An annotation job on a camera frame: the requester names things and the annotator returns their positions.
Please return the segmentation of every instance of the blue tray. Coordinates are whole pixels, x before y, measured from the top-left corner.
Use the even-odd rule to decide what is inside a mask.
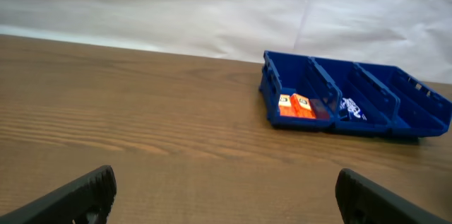
[[[273,126],[380,136],[439,136],[448,130],[452,103],[398,67],[271,51],[263,56],[259,90]],[[293,93],[311,100],[317,119],[280,115],[280,95]],[[342,98],[352,98],[367,121],[344,121]]]

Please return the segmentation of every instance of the blue plastic storage bin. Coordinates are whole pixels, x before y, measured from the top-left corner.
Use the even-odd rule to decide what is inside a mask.
[[[385,134],[398,109],[398,98],[359,64],[351,61],[314,58],[334,80],[342,98],[351,98],[367,118],[343,120],[339,105],[335,110],[335,129],[366,134]]]
[[[360,64],[400,99],[394,136],[440,136],[448,131],[452,103],[396,66]]]
[[[339,100],[338,89],[312,58],[266,51],[264,59],[259,90],[266,102],[267,119],[273,126],[325,129],[333,124],[333,110]],[[280,115],[280,95],[293,93],[311,100],[311,108],[317,119]]]

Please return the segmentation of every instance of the black object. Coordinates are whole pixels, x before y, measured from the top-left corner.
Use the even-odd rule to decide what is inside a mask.
[[[112,167],[105,165],[0,217],[0,224],[104,224],[116,195]]]
[[[451,224],[350,169],[335,188],[345,224]],[[0,224],[105,224],[116,195],[113,169],[102,166],[0,217]]]
[[[335,193],[345,224],[450,224],[347,168],[339,173]]]

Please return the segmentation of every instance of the brown tabletop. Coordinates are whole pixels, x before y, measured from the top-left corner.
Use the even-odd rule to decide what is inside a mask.
[[[108,164],[111,224],[341,223],[343,167],[452,220],[451,133],[273,129],[260,80],[261,64],[1,36],[0,215]]]

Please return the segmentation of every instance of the orange box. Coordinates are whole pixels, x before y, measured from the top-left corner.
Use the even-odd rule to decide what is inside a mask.
[[[297,113],[295,109],[292,108],[292,104],[290,103],[290,96],[281,94],[280,101],[278,103],[278,107],[280,108],[280,115],[282,116],[290,116],[296,117]]]
[[[309,98],[303,97],[299,94],[294,93],[290,97],[290,102],[292,103],[293,109],[298,117],[315,119],[316,114],[309,104]]]

